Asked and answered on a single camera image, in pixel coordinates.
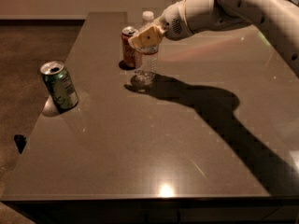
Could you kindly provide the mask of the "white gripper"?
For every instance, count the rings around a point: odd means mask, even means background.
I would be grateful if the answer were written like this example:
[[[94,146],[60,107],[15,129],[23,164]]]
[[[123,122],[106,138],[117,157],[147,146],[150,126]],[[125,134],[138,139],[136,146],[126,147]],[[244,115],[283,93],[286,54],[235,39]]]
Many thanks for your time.
[[[176,2],[166,8],[159,18],[163,26],[151,24],[144,26],[141,30],[134,30],[128,39],[133,49],[159,45],[164,36],[173,41],[185,39],[192,36],[192,31],[187,23],[186,0]]]

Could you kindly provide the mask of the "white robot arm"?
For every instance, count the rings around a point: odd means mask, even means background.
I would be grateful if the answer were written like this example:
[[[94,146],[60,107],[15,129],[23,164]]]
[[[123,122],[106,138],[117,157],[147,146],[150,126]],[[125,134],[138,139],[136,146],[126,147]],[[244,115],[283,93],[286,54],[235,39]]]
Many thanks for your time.
[[[134,49],[177,41],[204,31],[254,25],[293,72],[299,70],[299,6],[290,0],[182,0],[129,39]]]

